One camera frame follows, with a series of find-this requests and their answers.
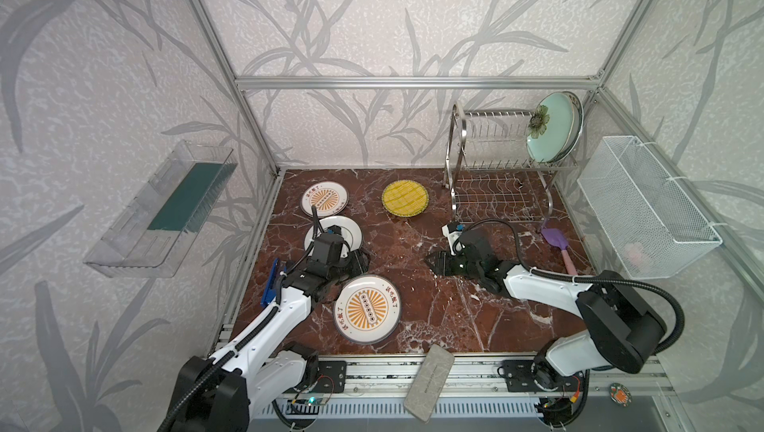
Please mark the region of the light green flower plate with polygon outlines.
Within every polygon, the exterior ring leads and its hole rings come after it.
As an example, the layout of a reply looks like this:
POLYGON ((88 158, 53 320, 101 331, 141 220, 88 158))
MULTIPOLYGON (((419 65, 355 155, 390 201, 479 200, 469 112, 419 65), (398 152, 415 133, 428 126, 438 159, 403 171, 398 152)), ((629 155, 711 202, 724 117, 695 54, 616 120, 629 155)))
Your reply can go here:
POLYGON ((566 157, 562 151, 571 129, 572 109, 562 92, 545 97, 528 123, 526 146, 535 163, 556 163, 566 157))

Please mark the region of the dark green rimmed white plate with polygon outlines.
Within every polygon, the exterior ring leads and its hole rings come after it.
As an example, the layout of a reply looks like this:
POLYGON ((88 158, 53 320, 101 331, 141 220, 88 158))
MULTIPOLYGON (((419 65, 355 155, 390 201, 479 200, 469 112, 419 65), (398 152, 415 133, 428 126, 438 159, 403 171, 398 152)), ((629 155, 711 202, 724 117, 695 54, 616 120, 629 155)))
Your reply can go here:
POLYGON ((571 129, 566 140, 565 149, 562 151, 563 155, 567 156, 574 150, 582 134, 584 109, 583 103, 575 93, 571 91, 563 91, 562 94, 567 97, 572 109, 571 129))

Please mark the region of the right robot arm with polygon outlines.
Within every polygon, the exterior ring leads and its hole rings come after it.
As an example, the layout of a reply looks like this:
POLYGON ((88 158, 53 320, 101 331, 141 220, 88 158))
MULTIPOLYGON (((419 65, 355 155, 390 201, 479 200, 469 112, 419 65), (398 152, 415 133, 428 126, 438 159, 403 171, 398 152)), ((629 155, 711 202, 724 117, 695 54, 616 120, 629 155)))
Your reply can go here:
POLYGON ((673 346, 682 336, 686 315, 666 290, 604 270, 595 276, 556 273, 529 265, 515 241, 515 259, 501 259, 477 221, 448 223, 446 250, 424 259, 437 276, 464 277, 485 290, 510 299, 545 304, 581 319, 583 331, 548 342, 526 369, 539 389, 557 392, 575 382, 571 396, 545 399, 537 405, 540 421, 563 431, 586 407, 592 370, 615 368, 638 374, 646 361, 673 346))

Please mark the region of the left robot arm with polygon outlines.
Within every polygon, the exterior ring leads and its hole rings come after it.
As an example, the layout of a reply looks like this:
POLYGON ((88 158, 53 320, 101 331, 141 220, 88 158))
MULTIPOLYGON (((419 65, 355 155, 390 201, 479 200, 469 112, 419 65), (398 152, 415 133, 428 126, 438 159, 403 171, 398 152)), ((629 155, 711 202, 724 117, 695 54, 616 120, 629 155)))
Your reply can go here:
POLYGON ((246 431, 283 392, 311 385, 314 351, 281 344, 337 284, 367 270, 367 256, 351 247, 341 226, 314 217, 308 249, 276 277, 275 296, 260 315, 209 358, 193 356, 181 368, 159 430, 246 431))

